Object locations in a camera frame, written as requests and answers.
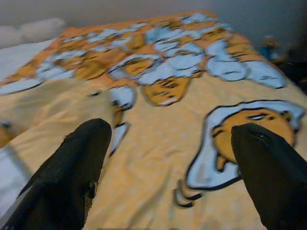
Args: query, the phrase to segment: yellow blanket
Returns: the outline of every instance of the yellow blanket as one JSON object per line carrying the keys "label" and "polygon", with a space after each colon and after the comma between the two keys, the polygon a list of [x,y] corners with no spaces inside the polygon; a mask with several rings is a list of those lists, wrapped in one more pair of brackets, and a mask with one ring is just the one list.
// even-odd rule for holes
{"label": "yellow blanket", "polygon": [[70,28],[0,87],[16,91],[0,120],[33,173],[82,122],[112,123],[86,230],[265,229],[231,127],[264,126],[307,158],[306,97],[207,11]]}

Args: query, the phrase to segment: pillow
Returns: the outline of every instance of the pillow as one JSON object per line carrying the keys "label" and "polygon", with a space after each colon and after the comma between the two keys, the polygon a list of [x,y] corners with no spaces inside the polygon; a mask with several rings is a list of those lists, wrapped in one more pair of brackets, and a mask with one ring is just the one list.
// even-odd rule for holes
{"label": "pillow", "polygon": [[65,29],[65,21],[60,18],[51,18],[20,27],[26,42],[41,42],[59,36]]}
{"label": "pillow", "polygon": [[0,49],[22,44],[22,33],[13,26],[0,26]]}

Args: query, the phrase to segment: gray wall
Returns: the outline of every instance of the gray wall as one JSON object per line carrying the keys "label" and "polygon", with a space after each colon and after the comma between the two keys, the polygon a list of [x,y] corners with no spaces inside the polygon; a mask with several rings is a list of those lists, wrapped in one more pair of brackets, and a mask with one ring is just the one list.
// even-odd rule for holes
{"label": "gray wall", "polygon": [[60,17],[86,26],[196,9],[215,12],[256,47],[265,35],[274,35],[286,49],[306,30],[307,0],[0,0],[0,25]]}

